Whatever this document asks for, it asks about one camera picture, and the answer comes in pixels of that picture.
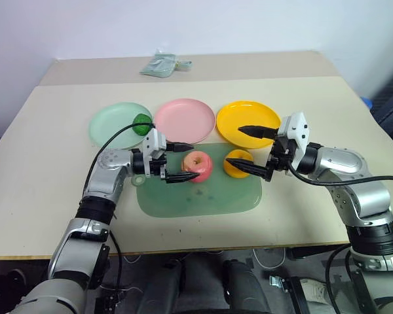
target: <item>cutting board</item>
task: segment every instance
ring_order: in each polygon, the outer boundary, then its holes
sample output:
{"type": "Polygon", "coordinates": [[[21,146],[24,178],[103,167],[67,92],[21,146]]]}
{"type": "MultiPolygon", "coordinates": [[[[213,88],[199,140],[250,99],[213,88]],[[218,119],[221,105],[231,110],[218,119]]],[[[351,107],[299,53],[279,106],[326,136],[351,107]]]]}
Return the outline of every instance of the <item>cutting board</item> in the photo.
{"type": "MultiPolygon", "coordinates": [[[[228,143],[195,145],[195,150],[206,152],[213,160],[210,178],[202,183],[171,184],[156,177],[147,178],[136,189],[141,210],[152,217],[168,218],[231,214],[253,209],[261,201],[261,179],[251,175],[235,179],[224,172],[224,157],[233,149],[236,147],[228,143]]],[[[168,171],[181,171],[181,161],[188,153],[168,152],[168,171]]]]}

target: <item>beige table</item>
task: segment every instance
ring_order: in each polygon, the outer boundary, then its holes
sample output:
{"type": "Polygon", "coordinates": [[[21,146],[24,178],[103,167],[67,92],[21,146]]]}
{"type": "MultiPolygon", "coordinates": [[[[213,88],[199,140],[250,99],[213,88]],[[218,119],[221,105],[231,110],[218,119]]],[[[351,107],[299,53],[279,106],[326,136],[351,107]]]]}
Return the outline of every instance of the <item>beige table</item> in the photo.
{"type": "MultiPolygon", "coordinates": [[[[0,141],[0,259],[48,258],[75,216],[88,167],[98,148],[87,134],[101,108],[135,101],[154,114],[165,101],[190,97],[214,112],[250,99],[280,116],[303,111],[310,140],[353,148],[375,175],[393,175],[393,142],[367,107],[315,52],[190,56],[190,73],[166,80],[137,70],[148,58],[55,63],[0,141]]],[[[205,143],[220,142],[213,131],[205,143]]],[[[264,164],[269,149],[254,150],[264,164]]],[[[229,215],[155,218],[139,207],[127,180],[111,223],[121,251],[143,253],[347,241],[345,226],[325,188],[283,173],[262,183],[251,211],[229,215]]],[[[392,196],[393,183],[387,183],[392,196]]]]}

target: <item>floor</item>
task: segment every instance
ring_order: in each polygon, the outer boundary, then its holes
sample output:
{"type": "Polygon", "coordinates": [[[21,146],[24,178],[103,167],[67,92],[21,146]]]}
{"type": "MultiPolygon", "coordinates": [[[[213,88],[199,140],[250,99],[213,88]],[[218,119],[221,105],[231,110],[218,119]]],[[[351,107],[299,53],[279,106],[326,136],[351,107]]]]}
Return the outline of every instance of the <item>floor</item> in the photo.
{"type": "MultiPolygon", "coordinates": [[[[259,260],[265,266],[277,265],[282,259],[283,249],[258,249],[259,260]]],[[[186,267],[185,290],[178,299],[176,312],[188,309],[202,308],[228,308],[223,297],[221,286],[221,266],[224,260],[237,259],[247,263],[261,283],[267,297],[271,311],[275,314],[295,313],[291,298],[288,293],[279,288],[269,285],[269,275],[281,277],[298,276],[324,280],[324,264],[329,253],[317,254],[302,260],[290,260],[279,268],[271,271],[264,270],[253,257],[252,250],[224,251],[224,252],[193,252],[180,254],[152,254],[143,255],[133,264],[122,260],[121,287],[128,291],[122,292],[122,301],[117,306],[117,313],[135,313],[140,302],[142,291],[152,278],[154,273],[166,262],[176,258],[181,259],[186,267]]],[[[135,261],[136,256],[129,256],[129,261],[135,261]]],[[[0,261],[0,273],[6,273],[13,268],[20,268],[26,273],[29,285],[38,283],[45,275],[47,267],[44,261],[0,261]]],[[[116,282],[118,260],[110,259],[111,267],[108,269],[102,286],[113,288],[116,282]]],[[[338,274],[338,278],[346,280],[345,268],[343,267],[343,254],[334,261],[332,274],[338,274]]],[[[86,313],[94,313],[94,302],[97,296],[109,293],[110,290],[98,288],[88,291],[86,313]]]]}

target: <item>green plate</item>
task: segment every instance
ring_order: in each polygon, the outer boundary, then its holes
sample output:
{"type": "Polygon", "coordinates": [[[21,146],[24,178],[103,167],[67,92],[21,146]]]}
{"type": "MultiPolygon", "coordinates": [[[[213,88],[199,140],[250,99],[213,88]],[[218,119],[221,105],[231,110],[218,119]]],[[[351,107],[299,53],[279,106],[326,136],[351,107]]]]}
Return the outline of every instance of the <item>green plate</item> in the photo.
{"type": "MultiPolygon", "coordinates": [[[[102,147],[112,135],[131,124],[140,113],[151,117],[147,108],[138,103],[123,102],[108,106],[93,116],[89,123],[89,137],[94,144],[102,147]]],[[[108,147],[131,148],[140,143],[143,138],[144,136],[138,135],[131,128],[118,135],[108,147]]]]}
{"type": "MultiPolygon", "coordinates": [[[[186,217],[239,213],[253,209],[262,197],[261,179],[250,175],[235,179],[223,170],[224,157],[236,147],[228,143],[195,145],[210,155],[214,168],[202,183],[166,184],[160,178],[149,178],[137,186],[141,210],[153,217],[186,217]]],[[[168,152],[168,170],[180,171],[183,157],[189,152],[168,152]]]]}

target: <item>plate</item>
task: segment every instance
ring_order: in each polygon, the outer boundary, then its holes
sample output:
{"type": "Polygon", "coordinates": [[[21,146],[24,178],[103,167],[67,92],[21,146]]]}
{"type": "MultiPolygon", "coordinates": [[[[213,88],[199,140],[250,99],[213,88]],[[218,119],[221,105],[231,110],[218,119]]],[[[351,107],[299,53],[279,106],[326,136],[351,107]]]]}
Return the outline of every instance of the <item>plate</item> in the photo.
{"type": "Polygon", "coordinates": [[[257,139],[238,130],[241,126],[279,128],[281,119],[275,111],[256,101],[235,101],[217,114],[218,132],[230,143],[243,148],[261,148],[274,143],[272,139],[257,139]]]}
{"type": "Polygon", "coordinates": [[[202,101],[180,98],[165,103],[155,115],[156,128],[168,141],[195,144],[215,127],[215,114],[202,101]]]}
{"type": "MultiPolygon", "coordinates": [[[[96,113],[89,122],[89,137],[92,142],[102,147],[108,139],[123,127],[131,124],[134,118],[143,113],[151,117],[151,113],[138,103],[122,102],[110,105],[96,113]]],[[[123,131],[115,138],[109,148],[131,148],[143,141],[132,128],[123,131]]]]}

